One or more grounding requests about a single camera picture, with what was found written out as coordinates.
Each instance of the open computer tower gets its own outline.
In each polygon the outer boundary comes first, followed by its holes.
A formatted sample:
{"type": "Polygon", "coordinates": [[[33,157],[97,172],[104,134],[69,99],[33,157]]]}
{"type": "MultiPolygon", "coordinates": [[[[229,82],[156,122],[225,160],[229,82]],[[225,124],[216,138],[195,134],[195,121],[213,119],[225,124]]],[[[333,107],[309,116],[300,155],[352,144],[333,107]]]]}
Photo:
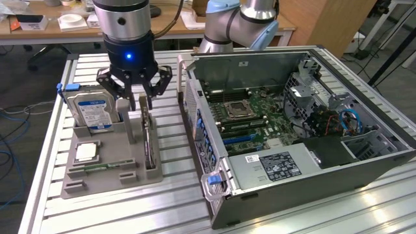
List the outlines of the open computer tower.
{"type": "Polygon", "coordinates": [[[357,189],[415,156],[415,139],[319,50],[184,63],[179,102],[213,229],[357,189]]]}

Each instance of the hard drive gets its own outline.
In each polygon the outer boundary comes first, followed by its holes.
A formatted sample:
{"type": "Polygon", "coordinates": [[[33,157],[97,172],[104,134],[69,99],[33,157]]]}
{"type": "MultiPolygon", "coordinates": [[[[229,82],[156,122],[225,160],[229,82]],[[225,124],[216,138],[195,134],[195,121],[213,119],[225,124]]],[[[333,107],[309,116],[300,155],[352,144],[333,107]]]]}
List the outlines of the hard drive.
{"type": "Polygon", "coordinates": [[[113,131],[120,122],[116,100],[100,85],[68,84],[63,96],[77,127],[88,127],[91,133],[113,131]]]}

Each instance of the blue led light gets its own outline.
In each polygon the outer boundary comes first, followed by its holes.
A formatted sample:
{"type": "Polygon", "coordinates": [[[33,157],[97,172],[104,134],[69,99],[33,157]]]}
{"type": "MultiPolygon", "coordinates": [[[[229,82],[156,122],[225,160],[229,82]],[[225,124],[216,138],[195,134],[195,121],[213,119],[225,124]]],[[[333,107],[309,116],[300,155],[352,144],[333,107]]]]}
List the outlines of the blue led light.
{"type": "Polygon", "coordinates": [[[131,54],[131,53],[127,53],[127,54],[125,54],[125,59],[127,59],[127,60],[132,60],[132,54],[131,54]]]}

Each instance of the power supply label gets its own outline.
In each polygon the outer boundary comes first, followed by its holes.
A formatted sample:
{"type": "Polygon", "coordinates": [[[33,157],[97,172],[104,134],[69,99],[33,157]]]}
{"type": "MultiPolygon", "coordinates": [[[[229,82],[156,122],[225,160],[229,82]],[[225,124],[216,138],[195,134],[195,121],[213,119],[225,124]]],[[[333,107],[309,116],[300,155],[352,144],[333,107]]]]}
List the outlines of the power supply label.
{"type": "Polygon", "coordinates": [[[81,101],[77,103],[85,124],[91,129],[105,129],[112,125],[109,113],[105,111],[104,100],[81,101]]]}
{"type": "Polygon", "coordinates": [[[277,181],[301,175],[299,167],[288,152],[260,157],[269,180],[277,181]]]}

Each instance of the white box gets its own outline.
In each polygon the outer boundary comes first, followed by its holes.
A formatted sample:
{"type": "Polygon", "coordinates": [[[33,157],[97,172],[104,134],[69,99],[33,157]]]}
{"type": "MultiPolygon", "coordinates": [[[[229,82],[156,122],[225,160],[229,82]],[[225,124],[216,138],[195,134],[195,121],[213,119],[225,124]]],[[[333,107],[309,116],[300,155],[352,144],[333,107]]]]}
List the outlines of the white box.
{"type": "Polygon", "coordinates": [[[359,48],[359,45],[361,45],[363,41],[365,39],[365,36],[361,34],[361,33],[356,33],[351,42],[349,42],[349,45],[345,49],[345,52],[344,54],[349,54],[349,53],[353,53],[356,52],[357,48],[359,48]]]}
{"type": "Polygon", "coordinates": [[[17,21],[21,27],[21,30],[45,30],[48,26],[48,18],[39,15],[19,15],[17,21]]]}
{"type": "Polygon", "coordinates": [[[68,23],[61,22],[61,20],[57,18],[57,22],[59,22],[59,27],[60,27],[61,32],[71,32],[76,30],[88,29],[88,25],[84,19],[80,20],[77,23],[68,24],[68,23]]]}
{"type": "Polygon", "coordinates": [[[88,24],[89,28],[99,28],[100,27],[99,18],[97,18],[96,14],[92,14],[88,16],[87,24],[88,24]]]}

